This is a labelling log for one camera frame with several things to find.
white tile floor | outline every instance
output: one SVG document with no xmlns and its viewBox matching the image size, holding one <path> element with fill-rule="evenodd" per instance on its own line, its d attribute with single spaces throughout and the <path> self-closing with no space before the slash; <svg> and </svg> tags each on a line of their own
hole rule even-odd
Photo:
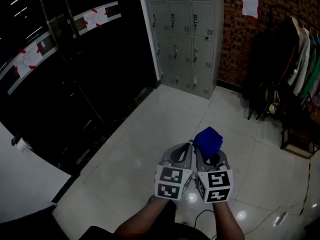
<svg viewBox="0 0 320 240">
<path fill-rule="evenodd" d="M 113 232 L 153 194 L 154 172 L 164 151 L 211 126 L 223 136 L 221 150 L 233 169 L 234 188 L 228 204 L 243 232 L 253 230 L 279 208 L 246 239 L 299 239 L 304 225 L 320 212 L 320 205 L 312 208 L 320 203 L 316 187 L 320 184 L 320 158 L 316 154 L 311 162 L 306 212 L 299 216 L 302 204 L 294 206 L 282 224 L 274 226 L 282 211 L 303 201 L 309 162 L 280 150 L 281 127 L 268 118 L 247 120 L 246 106 L 240 94 L 221 87 L 206 100 L 160 85 L 103 145 L 59 201 L 54 215 L 61 228 L 71 240 L 79 239 L 92 225 Z M 192 181 L 178 203 L 176 222 L 193 226 L 205 209 L 212 206 L 202 202 Z M 216 234 L 214 215 L 203 213 L 196 227 L 212 238 Z"/>
</svg>

locker handle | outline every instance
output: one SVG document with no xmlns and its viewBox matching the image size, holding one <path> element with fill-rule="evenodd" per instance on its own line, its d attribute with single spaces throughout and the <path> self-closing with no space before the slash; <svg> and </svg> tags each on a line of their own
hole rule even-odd
<svg viewBox="0 0 320 240">
<path fill-rule="evenodd" d="M 193 15 L 193 23 L 194 23 L 194 29 L 196 29 L 198 24 L 198 14 Z"/>
<path fill-rule="evenodd" d="M 178 56 L 178 46 L 174 46 L 174 57 L 176 58 Z"/>
<path fill-rule="evenodd" d="M 171 13 L 171 21 L 172 21 L 171 27 L 174 27 L 174 24 L 176 22 L 174 13 Z"/>
<path fill-rule="evenodd" d="M 155 27 L 156 25 L 156 15 L 152 14 L 152 27 Z"/>
<path fill-rule="evenodd" d="M 196 88 L 197 83 L 198 83 L 198 77 L 195 76 L 193 78 L 193 89 Z"/>
<path fill-rule="evenodd" d="M 193 62 L 196 62 L 197 58 L 198 58 L 198 49 L 194 48 L 194 60 L 193 60 Z"/>
</svg>

red brick wall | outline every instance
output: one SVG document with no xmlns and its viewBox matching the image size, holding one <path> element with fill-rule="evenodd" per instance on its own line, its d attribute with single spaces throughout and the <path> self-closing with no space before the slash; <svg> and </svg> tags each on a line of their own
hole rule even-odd
<svg viewBox="0 0 320 240">
<path fill-rule="evenodd" d="M 258 19 L 254 20 L 242 15 L 241 2 L 242 0 L 224 0 L 223 43 L 218 79 L 243 87 L 250 63 L 251 44 L 258 33 L 267 30 L 270 6 L 280 4 L 288 7 L 319 26 L 320 0 L 259 0 Z M 275 28 L 287 17 L 287 13 L 281 9 L 275 9 L 272 14 Z"/>
</svg>

person's arm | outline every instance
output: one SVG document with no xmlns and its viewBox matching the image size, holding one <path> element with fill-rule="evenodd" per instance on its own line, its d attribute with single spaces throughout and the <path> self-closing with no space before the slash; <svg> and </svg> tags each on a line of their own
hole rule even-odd
<svg viewBox="0 0 320 240">
<path fill-rule="evenodd" d="M 234 218 L 227 202 L 213 203 L 216 235 L 221 240 L 245 240 L 244 233 Z"/>
<path fill-rule="evenodd" d="M 155 197 L 144 208 L 122 223 L 114 232 L 125 239 L 137 239 L 147 233 L 170 200 Z"/>
</svg>

white paper note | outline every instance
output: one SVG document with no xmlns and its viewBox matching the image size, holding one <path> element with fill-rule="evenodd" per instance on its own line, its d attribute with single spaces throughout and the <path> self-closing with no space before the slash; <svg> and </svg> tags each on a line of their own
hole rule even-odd
<svg viewBox="0 0 320 240">
<path fill-rule="evenodd" d="M 109 21 L 108 16 L 105 14 L 106 8 L 101 7 L 96 9 L 96 11 L 97 12 L 89 11 L 83 15 L 84 20 L 88 22 L 88 24 L 86 25 L 88 30 L 96 28 L 96 24 L 102 25 Z"/>
<path fill-rule="evenodd" d="M 43 57 L 40 52 L 37 53 L 38 46 L 33 42 L 25 49 L 25 53 L 19 53 L 14 58 L 14 66 L 18 68 L 18 74 L 23 78 L 31 69 L 29 66 L 36 66 Z"/>
<path fill-rule="evenodd" d="M 259 0 L 242 0 L 242 14 L 258 18 Z"/>
</svg>

